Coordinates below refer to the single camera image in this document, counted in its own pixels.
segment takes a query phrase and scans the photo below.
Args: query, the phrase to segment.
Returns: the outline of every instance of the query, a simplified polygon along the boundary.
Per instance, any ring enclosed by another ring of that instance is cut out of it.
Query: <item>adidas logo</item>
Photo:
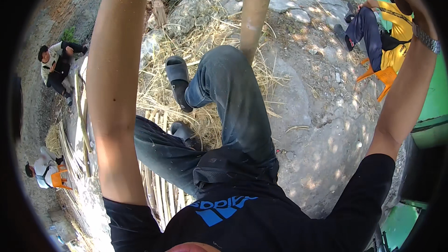
[[[196,214],[201,216],[204,222],[211,227],[223,221],[223,218],[230,218],[238,209],[243,208],[247,200],[254,199],[258,199],[258,197],[233,196],[215,202],[196,201],[189,206],[198,208],[199,211],[196,211]]]

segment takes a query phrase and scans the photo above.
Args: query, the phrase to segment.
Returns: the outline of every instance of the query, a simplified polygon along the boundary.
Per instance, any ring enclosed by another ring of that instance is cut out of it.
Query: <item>wristwatch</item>
[[[415,37],[420,39],[420,41],[425,44],[431,51],[436,54],[440,53],[440,41],[432,39],[429,35],[427,35],[418,25],[416,20],[412,20],[412,32]]]

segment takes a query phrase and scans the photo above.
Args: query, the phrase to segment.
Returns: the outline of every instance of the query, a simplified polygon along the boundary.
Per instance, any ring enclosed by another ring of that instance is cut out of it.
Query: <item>sock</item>
[[[347,47],[349,48],[349,52],[351,50],[353,50],[353,48],[355,47],[355,43],[353,43],[353,41],[349,38],[348,35],[345,36],[345,42],[347,43]]]
[[[188,88],[188,82],[184,80],[174,80],[171,82],[171,88],[176,102],[181,106],[182,111],[190,113],[193,108],[185,100],[185,90]]]

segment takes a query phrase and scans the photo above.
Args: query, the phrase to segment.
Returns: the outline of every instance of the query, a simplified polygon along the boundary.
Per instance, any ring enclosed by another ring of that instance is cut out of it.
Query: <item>knee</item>
[[[244,75],[248,70],[252,71],[243,52],[229,45],[222,45],[208,51],[201,62],[208,65],[207,71],[212,71],[213,75],[218,77]]]
[[[372,11],[372,9],[363,7],[359,10],[359,15],[363,16],[364,18],[374,19],[376,21],[375,13]]]

